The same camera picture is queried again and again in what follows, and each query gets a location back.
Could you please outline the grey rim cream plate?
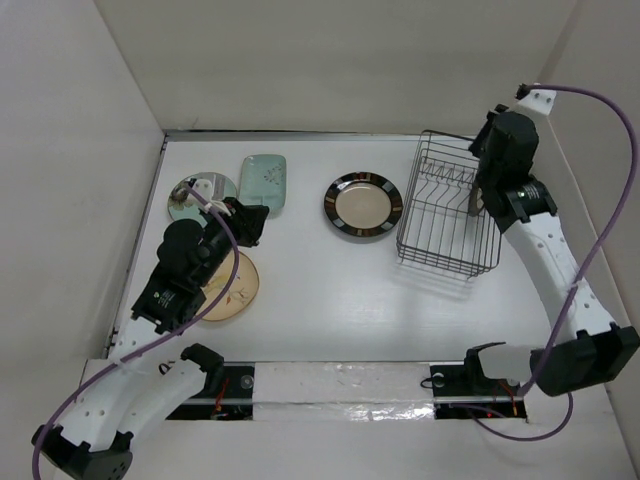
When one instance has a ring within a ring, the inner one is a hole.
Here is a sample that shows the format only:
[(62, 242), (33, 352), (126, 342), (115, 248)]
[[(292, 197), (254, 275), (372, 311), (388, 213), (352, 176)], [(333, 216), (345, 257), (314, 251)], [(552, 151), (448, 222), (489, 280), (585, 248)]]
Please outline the grey rim cream plate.
[(484, 204), (482, 200), (481, 188), (478, 184), (478, 181), (475, 180), (472, 183), (472, 187), (469, 194), (467, 212), (470, 217), (477, 217), (481, 214), (484, 209)]

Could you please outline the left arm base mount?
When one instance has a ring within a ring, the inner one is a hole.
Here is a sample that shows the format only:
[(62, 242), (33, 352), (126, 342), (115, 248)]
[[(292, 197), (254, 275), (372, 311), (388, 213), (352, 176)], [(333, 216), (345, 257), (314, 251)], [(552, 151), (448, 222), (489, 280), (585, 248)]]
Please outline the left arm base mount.
[(244, 421), (253, 419), (254, 363), (226, 363), (214, 390), (187, 399), (167, 417), (175, 421)]

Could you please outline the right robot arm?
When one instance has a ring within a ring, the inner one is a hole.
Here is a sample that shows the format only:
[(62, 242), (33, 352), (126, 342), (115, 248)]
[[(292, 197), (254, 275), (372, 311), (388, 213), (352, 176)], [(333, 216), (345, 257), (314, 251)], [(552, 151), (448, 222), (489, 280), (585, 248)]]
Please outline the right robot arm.
[(597, 299), (566, 242), (558, 208), (531, 169), (539, 135), (527, 115), (490, 111), (469, 151), (479, 161), (467, 211), (487, 213), (523, 262), (551, 333), (543, 347), (498, 343), (462, 368), (462, 381), (484, 393), (499, 379), (556, 397), (614, 380), (639, 349), (639, 334), (619, 326)]

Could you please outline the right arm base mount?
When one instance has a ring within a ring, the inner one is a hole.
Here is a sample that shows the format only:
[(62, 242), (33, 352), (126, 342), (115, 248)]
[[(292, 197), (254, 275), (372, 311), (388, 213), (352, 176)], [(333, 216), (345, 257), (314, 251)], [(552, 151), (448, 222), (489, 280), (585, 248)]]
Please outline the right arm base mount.
[(527, 418), (516, 387), (505, 380), (474, 384), (461, 363), (431, 364), (420, 386), (432, 393), (437, 420)]

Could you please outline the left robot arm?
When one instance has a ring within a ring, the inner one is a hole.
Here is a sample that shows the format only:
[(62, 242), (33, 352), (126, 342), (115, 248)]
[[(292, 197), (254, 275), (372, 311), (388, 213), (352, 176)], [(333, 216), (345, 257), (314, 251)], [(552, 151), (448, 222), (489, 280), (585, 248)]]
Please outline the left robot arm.
[(121, 479), (134, 452), (188, 398), (222, 387), (223, 357), (194, 343), (169, 370), (157, 370), (153, 350), (166, 346), (212, 310), (228, 284), (208, 301), (204, 292), (227, 258), (239, 267), (240, 248), (259, 243), (269, 209), (228, 197), (195, 197), (201, 220), (171, 223), (157, 249), (158, 262), (122, 324), (109, 363), (80, 384), (32, 438), (31, 474), (40, 460), (73, 479)]

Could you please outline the teal rectangular divided plate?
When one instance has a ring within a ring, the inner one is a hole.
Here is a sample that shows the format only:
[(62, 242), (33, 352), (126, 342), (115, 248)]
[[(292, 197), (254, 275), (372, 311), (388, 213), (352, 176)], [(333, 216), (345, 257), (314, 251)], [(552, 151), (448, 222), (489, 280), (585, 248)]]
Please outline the teal rectangular divided plate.
[(265, 206), (279, 216), (287, 196), (287, 161), (278, 154), (254, 154), (242, 163), (238, 199), (243, 205)]

